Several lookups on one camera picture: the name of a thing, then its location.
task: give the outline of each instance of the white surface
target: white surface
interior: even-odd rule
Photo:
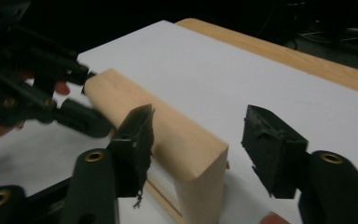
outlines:
[[[258,223],[268,211],[301,223],[297,200],[270,199],[241,147],[248,104],[285,120],[310,141],[309,152],[334,151],[358,168],[358,92],[166,21],[79,60],[96,72],[116,68],[229,142],[220,223]],[[34,193],[69,176],[81,152],[106,145],[106,139],[27,122],[21,132],[0,138],[0,185],[19,184]],[[173,223],[147,193],[141,209],[132,210],[133,202],[120,200],[121,223]]]

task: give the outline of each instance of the wooden block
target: wooden block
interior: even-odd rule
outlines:
[[[153,171],[148,173],[146,189],[178,222],[218,223],[227,166],[226,142],[113,69],[90,78],[85,93],[116,127],[133,108],[152,104],[152,166],[157,163],[168,174],[178,202],[173,202],[163,184],[153,178]]]

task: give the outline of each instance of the light wood block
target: light wood block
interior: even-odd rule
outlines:
[[[150,171],[146,189],[178,223],[218,223],[227,167],[226,142],[113,69],[90,78],[85,93],[116,127],[133,108],[152,104],[152,166],[156,162],[170,176],[178,202],[173,202]]]

